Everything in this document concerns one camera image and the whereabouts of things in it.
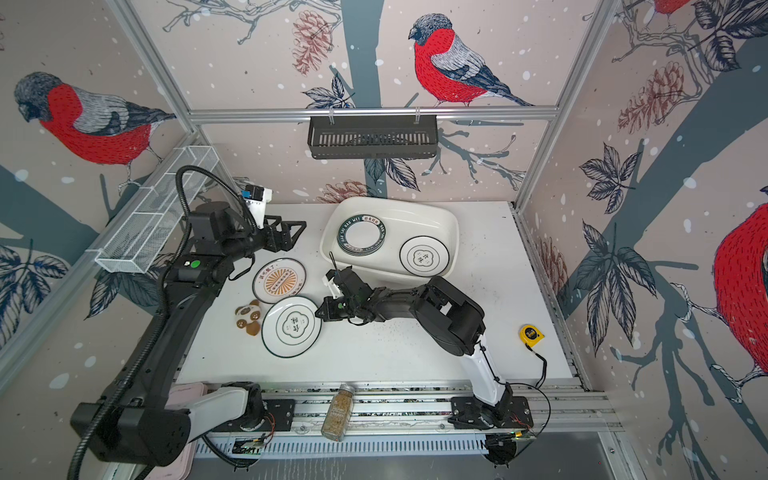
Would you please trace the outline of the white flower plate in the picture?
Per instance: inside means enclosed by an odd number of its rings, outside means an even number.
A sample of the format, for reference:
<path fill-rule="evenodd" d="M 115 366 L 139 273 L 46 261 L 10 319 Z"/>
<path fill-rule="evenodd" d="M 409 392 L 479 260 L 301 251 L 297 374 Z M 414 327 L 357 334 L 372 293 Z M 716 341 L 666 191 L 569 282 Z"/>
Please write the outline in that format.
<path fill-rule="evenodd" d="M 399 259 L 408 273 L 419 277 L 433 277 L 446 270 L 451 256 L 446 245 L 437 238 L 416 236 L 401 246 Z"/>
<path fill-rule="evenodd" d="M 317 305 L 307 297 L 293 296 L 274 304 L 262 322 L 266 350 L 281 359 L 306 353 L 318 340 L 322 320 L 315 316 Z"/>

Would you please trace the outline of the green rim plate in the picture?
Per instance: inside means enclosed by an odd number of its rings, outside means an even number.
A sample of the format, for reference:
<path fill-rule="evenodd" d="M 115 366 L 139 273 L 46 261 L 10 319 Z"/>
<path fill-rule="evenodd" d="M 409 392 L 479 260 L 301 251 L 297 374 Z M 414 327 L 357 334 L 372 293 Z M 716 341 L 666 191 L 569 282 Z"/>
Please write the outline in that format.
<path fill-rule="evenodd" d="M 386 239 L 382 220 L 368 214 L 354 215 L 342 222 L 337 232 L 337 244 L 351 256 L 368 256 L 377 252 Z"/>

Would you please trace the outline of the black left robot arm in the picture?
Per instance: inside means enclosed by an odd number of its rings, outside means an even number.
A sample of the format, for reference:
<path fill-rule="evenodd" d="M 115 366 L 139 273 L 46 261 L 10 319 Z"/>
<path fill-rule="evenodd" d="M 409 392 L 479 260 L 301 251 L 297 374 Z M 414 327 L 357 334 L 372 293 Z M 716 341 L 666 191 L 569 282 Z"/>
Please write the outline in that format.
<path fill-rule="evenodd" d="M 213 202 L 188 211 L 182 240 L 158 279 L 159 307 L 128 363 L 94 403 L 83 402 L 70 425 L 80 442 L 67 476 L 77 479 L 86 453 L 103 462 L 153 468 L 173 463 L 186 445 L 230 421 L 260 426 L 268 415 L 261 388 L 228 383 L 170 409 L 167 401 L 177 369 L 200 324 L 235 264 L 256 252 L 291 250 L 306 229 L 304 221 L 267 216 L 257 226 L 246 206 Z"/>

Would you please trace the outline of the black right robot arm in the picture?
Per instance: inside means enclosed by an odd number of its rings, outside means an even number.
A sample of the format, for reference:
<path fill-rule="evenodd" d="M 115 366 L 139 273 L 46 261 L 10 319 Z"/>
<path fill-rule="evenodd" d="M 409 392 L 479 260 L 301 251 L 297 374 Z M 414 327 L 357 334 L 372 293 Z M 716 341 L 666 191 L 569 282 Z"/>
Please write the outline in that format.
<path fill-rule="evenodd" d="M 393 319 L 414 319 L 447 353 L 460 359 L 472 394 L 452 399 L 448 422 L 456 429 L 525 428 L 516 412 L 511 386 L 495 374 L 485 345 L 482 307 L 440 276 L 410 289 L 372 287 L 347 267 L 327 272 L 331 294 L 315 316 L 324 322 L 347 320 L 356 326 Z"/>

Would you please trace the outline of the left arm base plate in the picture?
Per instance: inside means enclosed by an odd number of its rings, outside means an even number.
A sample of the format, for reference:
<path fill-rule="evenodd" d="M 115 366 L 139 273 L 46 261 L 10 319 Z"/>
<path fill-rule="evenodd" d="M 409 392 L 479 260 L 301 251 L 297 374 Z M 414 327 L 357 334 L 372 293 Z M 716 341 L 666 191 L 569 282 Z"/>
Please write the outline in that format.
<path fill-rule="evenodd" d="M 288 432 L 292 428 L 296 401 L 293 399 L 266 399 L 255 414 L 227 421 L 214 428 L 215 433 Z"/>

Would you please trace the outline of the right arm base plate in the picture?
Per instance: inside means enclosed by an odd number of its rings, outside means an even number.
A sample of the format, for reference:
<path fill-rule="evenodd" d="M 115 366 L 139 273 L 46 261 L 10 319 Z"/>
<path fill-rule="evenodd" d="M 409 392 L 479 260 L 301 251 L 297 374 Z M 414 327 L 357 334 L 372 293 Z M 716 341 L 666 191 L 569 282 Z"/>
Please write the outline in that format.
<path fill-rule="evenodd" d="M 528 400 L 517 395 L 503 397 L 490 406 L 472 397 L 453 397 L 448 423 L 455 429 L 522 429 L 531 430 L 534 422 Z"/>

